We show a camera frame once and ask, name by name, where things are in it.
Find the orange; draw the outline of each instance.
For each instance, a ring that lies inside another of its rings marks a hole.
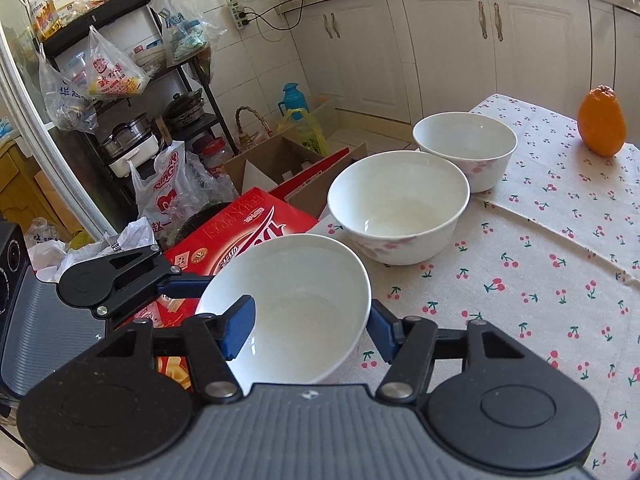
[[[591,151],[613,156],[625,143],[626,124],[613,90],[598,86],[584,98],[578,110],[578,132]]]

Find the blue kettle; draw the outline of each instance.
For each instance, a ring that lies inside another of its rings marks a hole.
[[[284,85],[284,99],[278,103],[278,109],[280,113],[285,114],[286,110],[293,110],[295,108],[304,108],[307,112],[309,111],[309,106],[306,104],[305,95],[298,90],[298,83],[287,83]],[[291,117],[293,117],[296,121],[299,121],[302,118],[302,114],[300,112],[294,113]]]

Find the power strip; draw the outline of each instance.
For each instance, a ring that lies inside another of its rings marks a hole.
[[[228,6],[231,10],[231,15],[234,17],[238,30],[247,28],[249,26],[249,20],[246,17],[246,13],[244,12],[244,7],[242,6],[242,4],[237,0],[231,0],[228,3]]]

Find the cherry print tablecloth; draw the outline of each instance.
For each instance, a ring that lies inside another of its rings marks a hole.
[[[472,112],[516,132],[507,173],[473,196],[431,260],[386,267],[360,254],[373,296],[398,317],[443,328],[482,317],[518,338],[596,399],[602,426],[586,467],[628,478],[640,468],[640,153],[626,144],[601,158],[574,120],[498,94]],[[331,216],[311,232],[350,245]],[[387,369],[365,333],[334,378],[374,391]],[[438,362],[431,387],[459,372]]]

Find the white bowl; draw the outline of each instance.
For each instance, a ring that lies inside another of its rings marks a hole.
[[[422,152],[442,156],[459,167],[471,193],[498,183],[518,145],[518,137],[506,124],[469,112],[425,117],[414,126],[414,140]]]
[[[344,244],[312,234],[274,238],[223,267],[196,314],[222,314],[243,294],[255,327],[229,367],[245,394],[253,383],[312,384],[331,374],[362,336],[371,286]]]
[[[451,240],[469,202],[455,165],[421,152],[371,155],[344,170],[329,189],[329,210],[370,258],[411,265]]]

